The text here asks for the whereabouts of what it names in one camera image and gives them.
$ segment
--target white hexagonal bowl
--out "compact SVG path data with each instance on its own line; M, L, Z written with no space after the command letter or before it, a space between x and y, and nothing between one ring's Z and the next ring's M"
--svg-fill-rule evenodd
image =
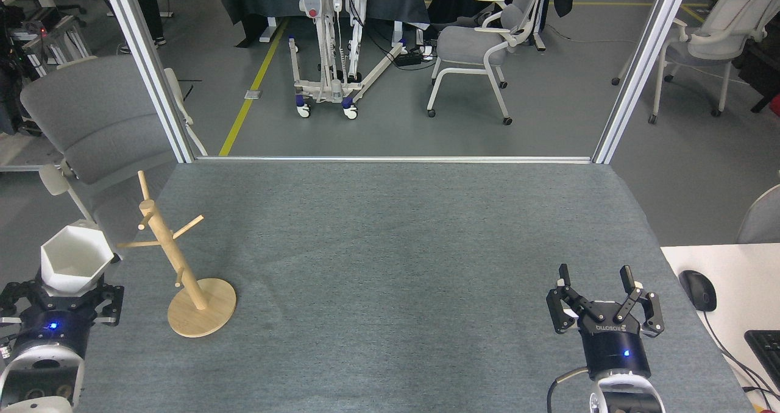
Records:
M114 258L94 222L80 219L41 246L41 279L62 294L83 294Z

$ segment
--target gray table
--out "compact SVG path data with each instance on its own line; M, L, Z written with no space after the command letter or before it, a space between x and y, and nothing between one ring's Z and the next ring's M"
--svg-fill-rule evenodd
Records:
M173 228L204 214L179 241L236 313L176 335L172 269L135 249L108 278L122 322L92 330L80 412L541 412L585 363L544 301L563 261L592 299L624 297L623 264L660 294L667 330L644 343L667 411L752 411L608 166L198 161L159 204ZM567 381L554 411L589 395Z

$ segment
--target wooden stand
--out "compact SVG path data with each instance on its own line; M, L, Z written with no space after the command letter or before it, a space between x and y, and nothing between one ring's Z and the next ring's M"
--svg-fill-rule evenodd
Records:
M171 328L181 336L198 337L206 336L222 328L230 319L236 309L236 291L222 279L208 278L196 280L190 265L184 259L184 254L174 240L203 220L203 215L198 215L186 226L172 232L165 224L160 210L149 197L149 189L146 183L144 171L138 171L138 179L141 190L144 193L144 201L138 208L144 214L144 218L138 225L139 230L151 227L156 241L139 241L119 244L120 247L147 247L159 245L168 256L176 271L176 286L184 285L171 304L168 305L168 323Z

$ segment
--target computer mouse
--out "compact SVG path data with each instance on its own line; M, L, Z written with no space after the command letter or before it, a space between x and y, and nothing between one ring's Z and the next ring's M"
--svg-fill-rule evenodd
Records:
M679 275L680 285L682 285L688 299L693 307L699 311L713 311L718 301L715 298L715 287L700 272L685 270Z

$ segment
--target person's leg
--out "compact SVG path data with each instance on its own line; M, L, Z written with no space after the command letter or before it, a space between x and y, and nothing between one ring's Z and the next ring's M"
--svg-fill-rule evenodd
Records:
M158 5L157 0L138 0L138 5L144 14L144 20L146 21L147 27L149 28L151 38L158 42L158 44L164 44L165 39L162 35L160 6Z

